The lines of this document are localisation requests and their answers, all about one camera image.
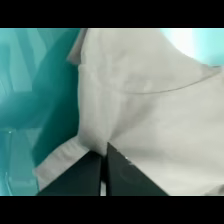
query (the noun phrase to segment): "garment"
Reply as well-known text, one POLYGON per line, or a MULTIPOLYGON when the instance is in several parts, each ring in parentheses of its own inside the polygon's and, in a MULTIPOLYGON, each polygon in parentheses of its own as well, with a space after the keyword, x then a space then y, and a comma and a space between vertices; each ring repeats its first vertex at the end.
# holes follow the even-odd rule
MULTIPOLYGON (((75 141, 102 155, 110 142, 170 195, 204 195, 224 184, 223 78, 159 29, 88 29, 75 141)), ((39 173, 65 164, 47 159, 39 173)))

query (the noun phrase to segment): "white fabric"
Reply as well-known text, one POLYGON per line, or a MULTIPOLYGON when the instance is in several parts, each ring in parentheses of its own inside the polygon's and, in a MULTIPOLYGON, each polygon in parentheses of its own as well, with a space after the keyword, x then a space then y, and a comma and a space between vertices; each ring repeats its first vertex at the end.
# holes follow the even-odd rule
POLYGON ((105 155, 110 142, 170 195, 224 184, 220 68, 183 55, 159 29, 97 28, 88 29, 79 71, 81 145, 105 155))

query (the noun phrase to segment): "black bar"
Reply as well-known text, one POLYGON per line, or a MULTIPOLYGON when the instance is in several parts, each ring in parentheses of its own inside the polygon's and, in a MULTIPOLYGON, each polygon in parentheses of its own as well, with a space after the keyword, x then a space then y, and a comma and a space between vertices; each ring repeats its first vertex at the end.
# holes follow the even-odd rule
POLYGON ((107 196, 168 196, 110 144, 106 160, 107 196))
POLYGON ((99 196, 101 156, 88 152, 37 196, 99 196))

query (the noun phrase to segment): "teal plastic bin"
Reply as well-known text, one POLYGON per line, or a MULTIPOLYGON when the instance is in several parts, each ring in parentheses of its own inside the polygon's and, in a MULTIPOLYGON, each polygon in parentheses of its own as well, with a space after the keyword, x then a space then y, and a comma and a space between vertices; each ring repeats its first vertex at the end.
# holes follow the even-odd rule
POLYGON ((77 134, 79 31, 0 29, 0 195, 35 195, 34 168, 77 134))

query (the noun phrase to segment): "white cloth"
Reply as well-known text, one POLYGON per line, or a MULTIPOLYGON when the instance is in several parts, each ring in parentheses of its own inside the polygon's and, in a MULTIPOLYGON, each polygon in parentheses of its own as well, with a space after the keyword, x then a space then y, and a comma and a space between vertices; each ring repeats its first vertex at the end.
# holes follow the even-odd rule
POLYGON ((80 145, 105 155, 110 142, 170 195, 224 184, 221 68, 183 55, 159 29, 95 28, 79 72, 80 145))

